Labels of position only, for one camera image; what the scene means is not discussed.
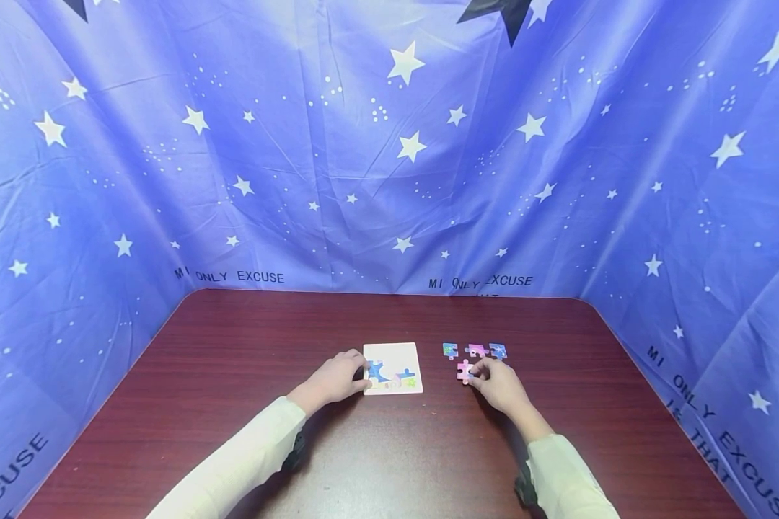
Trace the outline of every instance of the left hand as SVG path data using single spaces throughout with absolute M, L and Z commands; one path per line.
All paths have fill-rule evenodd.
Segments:
M 286 398 L 299 405 L 307 416 L 311 416 L 326 404 L 340 402 L 372 387 L 372 382 L 368 379 L 352 379 L 359 368 L 368 367 L 369 363 L 360 351 L 341 351 L 326 360 L 306 382 L 297 386 Z

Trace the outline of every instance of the blue puzzle piece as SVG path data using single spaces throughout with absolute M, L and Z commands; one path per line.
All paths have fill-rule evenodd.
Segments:
M 371 360 L 367 360 L 369 362 L 369 377 L 368 378 L 378 378 L 378 382 L 388 382 L 390 379 L 385 378 L 383 375 L 381 375 L 381 368 L 384 367 L 384 363 L 380 362 L 373 362 Z
M 459 356 L 459 345 L 453 342 L 443 342 L 442 351 L 444 352 L 444 356 L 446 358 L 453 360 L 454 357 Z
M 497 359 L 503 360 L 506 356 L 508 356 L 508 351 L 505 350 L 505 345 L 490 342 L 488 343 L 488 346 L 490 346 L 491 355 Z

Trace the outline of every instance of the black wrist strap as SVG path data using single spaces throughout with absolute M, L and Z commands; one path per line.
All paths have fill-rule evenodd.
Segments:
M 301 431 L 294 438 L 294 448 L 283 462 L 283 470 L 297 470 L 304 458 L 306 458 L 306 439 L 303 438 L 303 431 Z
M 516 476 L 514 491 L 516 491 L 516 496 L 519 497 L 519 504 L 522 508 L 537 506 L 537 490 L 531 482 L 531 468 L 528 466 L 527 460 L 522 463 L 519 475 Z

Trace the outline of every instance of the right hand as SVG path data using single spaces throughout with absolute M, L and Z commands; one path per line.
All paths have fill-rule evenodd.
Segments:
M 485 357 L 471 367 L 470 385 L 488 400 L 493 408 L 508 415 L 511 420 L 521 411 L 531 409 L 531 400 L 525 393 L 519 377 L 502 360 Z

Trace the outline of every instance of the pink puzzle piece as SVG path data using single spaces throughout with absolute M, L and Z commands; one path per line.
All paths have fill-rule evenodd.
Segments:
M 473 365 L 467 364 L 467 359 L 465 359 L 459 364 L 456 364 L 456 367 L 457 370 L 459 370 L 459 372 L 456 373 L 456 378 L 467 386 L 470 383 L 470 379 L 473 378 L 473 373 L 470 372 L 470 368 L 473 367 Z
M 467 348 L 465 348 L 465 353 L 469 353 L 471 357 L 483 357 L 490 353 L 490 350 L 485 350 L 482 345 L 468 344 Z

